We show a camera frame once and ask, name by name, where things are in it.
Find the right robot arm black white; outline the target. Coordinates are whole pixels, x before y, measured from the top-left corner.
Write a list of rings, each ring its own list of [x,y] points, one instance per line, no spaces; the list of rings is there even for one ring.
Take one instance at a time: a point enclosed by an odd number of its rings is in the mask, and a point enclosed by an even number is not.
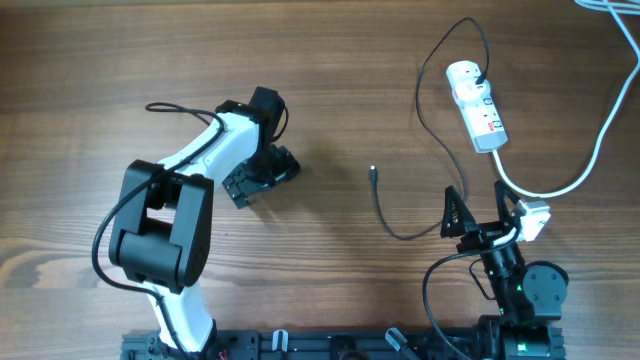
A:
[[[452,186],[445,189],[440,235],[457,238],[457,256],[475,257],[484,267],[498,316],[482,316],[472,333],[449,335],[446,343],[459,359],[558,359],[569,276],[549,261],[526,262],[521,242],[531,242],[551,218],[543,200],[526,201],[503,182],[494,184],[498,219],[478,223]]]

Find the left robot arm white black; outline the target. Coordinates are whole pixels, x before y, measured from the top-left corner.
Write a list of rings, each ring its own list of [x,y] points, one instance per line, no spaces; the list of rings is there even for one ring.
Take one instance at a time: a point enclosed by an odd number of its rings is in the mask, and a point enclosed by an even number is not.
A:
[[[206,266],[213,200],[224,188],[237,208],[251,196],[293,179],[300,165],[275,143],[289,119],[275,90],[257,87],[246,104],[227,100],[214,111],[191,110],[208,127],[157,163],[136,160],[125,171],[119,200],[97,231],[110,229],[110,262],[148,296],[156,332],[126,335],[124,359],[224,359],[199,278]]]

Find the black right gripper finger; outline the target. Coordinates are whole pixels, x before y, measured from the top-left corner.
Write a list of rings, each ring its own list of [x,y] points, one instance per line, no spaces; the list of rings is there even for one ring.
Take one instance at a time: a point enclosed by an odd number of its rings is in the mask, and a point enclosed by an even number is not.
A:
[[[476,230],[476,221],[453,185],[445,189],[442,238],[461,237]]]
[[[494,183],[494,190],[499,220],[504,224],[513,225],[514,216],[511,214],[507,201],[510,201],[513,205],[517,205],[520,201],[520,197],[502,180],[498,180]]]

